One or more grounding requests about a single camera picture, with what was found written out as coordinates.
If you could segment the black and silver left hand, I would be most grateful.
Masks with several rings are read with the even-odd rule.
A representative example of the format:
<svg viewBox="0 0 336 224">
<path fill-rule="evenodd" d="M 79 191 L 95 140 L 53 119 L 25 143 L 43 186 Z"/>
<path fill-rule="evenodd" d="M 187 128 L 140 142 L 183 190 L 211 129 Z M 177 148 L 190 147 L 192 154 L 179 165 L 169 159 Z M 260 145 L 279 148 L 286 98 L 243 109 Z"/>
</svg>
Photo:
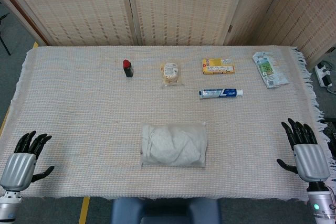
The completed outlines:
<svg viewBox="0 0 336 224">
<path fill-rule="evenodd" d="M 1 177 L 1 187 L 6 191 L 23 191 L 31 183 L 47 177 L 54 166 L 44 172 L 35 174 L 36 163 L 52 136 L 46 133 L 36 136 L 36 131 L 26 133 L 16 144 L 14 152 L 9 156 Z"/>
</svg>

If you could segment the black and silver right hand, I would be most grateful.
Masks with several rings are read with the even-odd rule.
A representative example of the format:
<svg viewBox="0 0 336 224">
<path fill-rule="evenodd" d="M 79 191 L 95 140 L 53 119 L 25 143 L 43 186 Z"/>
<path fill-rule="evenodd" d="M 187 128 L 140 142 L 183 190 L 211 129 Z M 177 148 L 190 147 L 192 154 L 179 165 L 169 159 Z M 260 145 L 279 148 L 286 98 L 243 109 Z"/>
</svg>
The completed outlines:
<svg viewBox="0 0 336 224">
<path fill-rule="evenodd" d="M 287 123 L 282 122 L 281 125 L 286 132 L 295 164 L 288 165 L 278 158 L 279 166 L 299 175 L 303 181 L 308 183 L 326 181 L 330 177 L 330 171 L 313 129 L 309 125 L 301 124 L 291 118 Z"/>
</svg>

